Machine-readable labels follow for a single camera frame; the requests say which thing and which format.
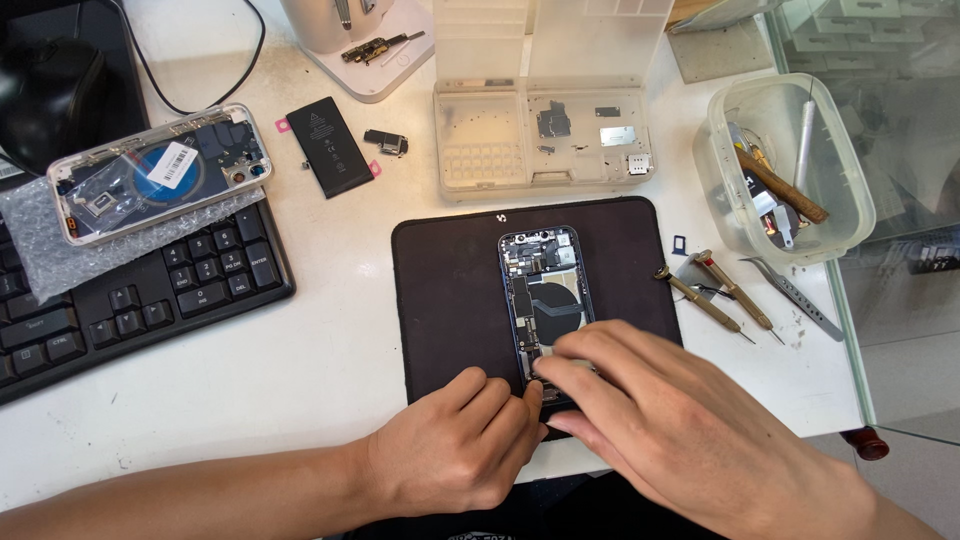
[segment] phone battery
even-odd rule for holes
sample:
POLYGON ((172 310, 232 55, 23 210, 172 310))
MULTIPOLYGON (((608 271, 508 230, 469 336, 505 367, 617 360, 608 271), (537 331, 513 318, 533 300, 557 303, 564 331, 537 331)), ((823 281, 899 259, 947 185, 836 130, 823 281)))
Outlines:
POLYGON ((329 199, 373 180, 373 173, 332 97, 287 114, 300 148, 329 199))

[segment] screwdriver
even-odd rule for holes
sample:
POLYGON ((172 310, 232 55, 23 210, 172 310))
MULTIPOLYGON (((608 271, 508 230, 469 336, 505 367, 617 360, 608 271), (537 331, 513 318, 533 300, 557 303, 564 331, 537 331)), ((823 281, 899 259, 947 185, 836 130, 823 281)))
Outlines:
POLYGON ((713 274, 713 277, 716 278, 717 281, 727 287, 727 290, 729 290, 733 297, 736 298, 737 302, 743 305, 743 308, 750 313, 750 316, 753 317, 763 327, 764 330, 770 331, 770 333, 776 337, 777 341, 779 341, 781 345, 786 345, 786 343, 783 343, 783 340, 780 339, 780 337, 774 331, 774 325, 770 322, 770 319, 764 315, 763 311, 761 311, 760 308, 754 304, 754 301, 747 296, 747 292, 740 288, 739 285, 734 283, 726 272, 720 269, 720 266, 717 265, 712 257, 713 252, 711 250, 706 250, 703 253, 698 254, 693 260, 702 262, 704 266, 706 266, 707 270, 709 270, 710 274, 713 274))
POLYGON ((713 317, 713 319, 716 320, 716 322, 723 325, 724 328, 726 328, 729 331, 732 331, 733 333, 739 333, 740 335, 745 337, 747 341, 756 345, 756 342, 753 339, 747 337, 747 334, 743 333, 743 331, 740 329, 740 325, 736 324, 736 322, 734 322, 733 319, 731 319, 730 316, 727 315, 727 313, 724 313, 723 311, 721 311, 719 307, 711 304, 710 300, 707 300, 703 296, 693 292, 693 289, 686 286, 684 282, 681 282, 680 280, 678 280, 676 276, 670 273, 670 267, 667 266, 666 264, 664 264, 663 266, 660 267, 659 270, 657 270, 657 272, 654 274, 654 278, 657 278, 658 280, 667 280, 671 285, 677 287, 677 290, 682 292, 684 296, 687 298, 687 300, 696 304, 703 311, 706 311, 707 315, 713 317))

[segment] bubble wrap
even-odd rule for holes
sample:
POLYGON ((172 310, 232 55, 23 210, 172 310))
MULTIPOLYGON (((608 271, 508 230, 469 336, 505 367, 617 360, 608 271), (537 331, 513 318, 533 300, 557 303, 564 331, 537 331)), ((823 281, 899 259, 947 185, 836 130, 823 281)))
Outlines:
POLYGON ((7 221, 34 296, 45 302, 55 294, 206 227, 264 196, 262 188, 253 189, 94 246, 74 246, 63 239, 60 218, 45 178, 0 195, 0 214, 7 221))

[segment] black mat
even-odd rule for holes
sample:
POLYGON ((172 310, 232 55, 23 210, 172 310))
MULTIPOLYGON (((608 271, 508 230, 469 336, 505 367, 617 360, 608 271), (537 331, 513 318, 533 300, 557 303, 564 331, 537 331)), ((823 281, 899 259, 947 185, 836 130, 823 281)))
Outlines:
MULTIPOLYGON (((558 226, 579 235, 598 321, 623 319, 682 344, 670 285, 654 279, 663 249, 657 213, 643 197, 405 221, 393 247, 409 403, 469 366, 520 395, 497 241, 558 226)), ((557 410, 547 408, 541 418, 557 410)))

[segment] barcode label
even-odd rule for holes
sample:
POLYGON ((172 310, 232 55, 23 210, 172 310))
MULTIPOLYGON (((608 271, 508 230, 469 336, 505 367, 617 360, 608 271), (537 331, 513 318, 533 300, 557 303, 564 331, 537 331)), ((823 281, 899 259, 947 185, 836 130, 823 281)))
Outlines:
POLYGON ((0 180, 3 180, 8 176, 18 175, 22 172, 23 171, 7 163, 6 161, 0 160, 0 180))
POLYGON ((164 187, 176 189, 198 153, 189 146, 171 142, 163 156, 156 162, 154 170, 147 175, 147 179, 164 187))

